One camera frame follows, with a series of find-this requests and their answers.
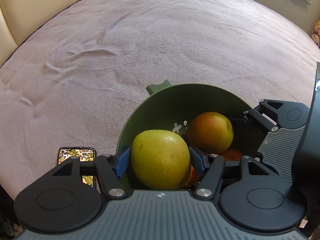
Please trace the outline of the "red yellow apple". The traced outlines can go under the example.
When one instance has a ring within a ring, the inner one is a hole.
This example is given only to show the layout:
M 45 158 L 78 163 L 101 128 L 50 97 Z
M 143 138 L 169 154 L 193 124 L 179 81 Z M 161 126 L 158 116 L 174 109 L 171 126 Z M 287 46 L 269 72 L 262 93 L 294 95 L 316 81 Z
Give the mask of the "red yellow apple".
M 186 130 L 187 141 L 203 152 L 221 154 L 233 141 L 233 126 L 228 118 L 217 112 L 206 112 L 191 121 Z

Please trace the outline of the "pink bed blanket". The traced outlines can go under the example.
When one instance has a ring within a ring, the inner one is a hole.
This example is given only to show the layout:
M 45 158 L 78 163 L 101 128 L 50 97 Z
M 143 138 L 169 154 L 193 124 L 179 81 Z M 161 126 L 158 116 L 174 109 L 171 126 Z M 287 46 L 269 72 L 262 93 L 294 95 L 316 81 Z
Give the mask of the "pink bed blanket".
M 318 61 L 306 31 L 253 0 L 80 0 L 1 64 L 1 186 L 15 198 L 62 146 L 114 153 L 152 83 L 309 104 Z

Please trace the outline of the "orange tangerine in bowl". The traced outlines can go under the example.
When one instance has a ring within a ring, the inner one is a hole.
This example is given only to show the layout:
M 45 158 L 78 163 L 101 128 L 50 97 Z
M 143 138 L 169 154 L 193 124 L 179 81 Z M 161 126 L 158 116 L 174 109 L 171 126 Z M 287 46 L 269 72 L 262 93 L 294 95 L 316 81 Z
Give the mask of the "orange tangerine in bowl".
M 228 148 L 225 152 L 220 154 L 224 157 L 227 161 L 240 161 L 243 154 L 237 150 L 236 148 Z

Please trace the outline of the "yellow green pear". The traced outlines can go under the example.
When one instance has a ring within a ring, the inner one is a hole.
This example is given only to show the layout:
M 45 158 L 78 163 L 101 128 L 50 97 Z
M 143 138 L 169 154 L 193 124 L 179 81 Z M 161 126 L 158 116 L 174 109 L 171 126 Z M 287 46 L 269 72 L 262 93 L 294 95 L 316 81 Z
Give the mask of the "yellow green pear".
M 135 176 L 154 190 L 176 190 L 190 176 L 190 153 L 176 133 L 161 129 L 139 133 L 131 146 L 131 167 Z

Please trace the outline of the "plush toy stack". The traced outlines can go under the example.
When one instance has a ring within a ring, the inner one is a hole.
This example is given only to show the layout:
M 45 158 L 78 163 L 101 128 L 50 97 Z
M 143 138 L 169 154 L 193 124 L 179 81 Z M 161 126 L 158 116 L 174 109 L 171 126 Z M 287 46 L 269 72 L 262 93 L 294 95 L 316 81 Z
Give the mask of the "plush toy stack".
M 313 28 L 311 39 L 314 41 L 317 47 L 320 48 L 320 18 Z

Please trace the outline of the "green fruit bowl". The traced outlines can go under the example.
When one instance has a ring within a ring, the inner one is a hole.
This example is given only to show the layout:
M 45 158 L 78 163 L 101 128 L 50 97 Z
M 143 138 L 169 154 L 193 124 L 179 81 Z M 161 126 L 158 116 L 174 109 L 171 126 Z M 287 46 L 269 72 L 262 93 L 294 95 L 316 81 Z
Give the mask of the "green fruit bowl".
M 133 111 L 124 125 L 118 140 L 118 150 L 131 145 L 140 132 L 156 128 L 170 130 L 174 124 L 191 122 L 197 115 L 213 110 L 231 119 L 235 129 L 232 146 L 245 155 L 257 156 L 266 133 L 256 124 L 245 120 L 243 113 L 250 107 L 236 95 L 210 85 L 173 86 L 168 80 L 148 86 L 147 91 L 150 96 Z M 199 150 L 195 148 L 191 150 L 191 162 L 200 176 L 200 183 L 195 190 L 216 192 L 224 179 L 227 184 L 231 184 L 241 178 L 239 162 L 231 163 L 231 167 L 227 168 L 223 158 L 211 155 L 201 158 Z

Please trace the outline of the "cream padded headboard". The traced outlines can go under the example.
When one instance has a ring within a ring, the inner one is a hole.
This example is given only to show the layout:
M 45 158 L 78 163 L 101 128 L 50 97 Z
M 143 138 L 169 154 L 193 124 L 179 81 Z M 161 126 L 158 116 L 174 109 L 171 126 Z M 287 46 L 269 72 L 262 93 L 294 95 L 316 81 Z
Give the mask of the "cream padded headboard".
M 1 64 L 37 29 L 80 0 L 1 0 Z

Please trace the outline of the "smartphone with lit screen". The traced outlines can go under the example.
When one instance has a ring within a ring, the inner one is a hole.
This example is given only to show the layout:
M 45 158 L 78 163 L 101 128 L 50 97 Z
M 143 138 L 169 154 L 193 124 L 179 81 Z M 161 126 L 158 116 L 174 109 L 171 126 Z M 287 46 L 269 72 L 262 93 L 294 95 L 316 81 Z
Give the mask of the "smartphone with lit screen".
M 97 157 L 97 152 L 92 147 L 61 147 L 57 153 L 57 165 L 70 157 L 78 157 L 80 161 L 94 161 Z M 82 176 L 81 179 L 83 183 L 97 187 L 94 176 Z

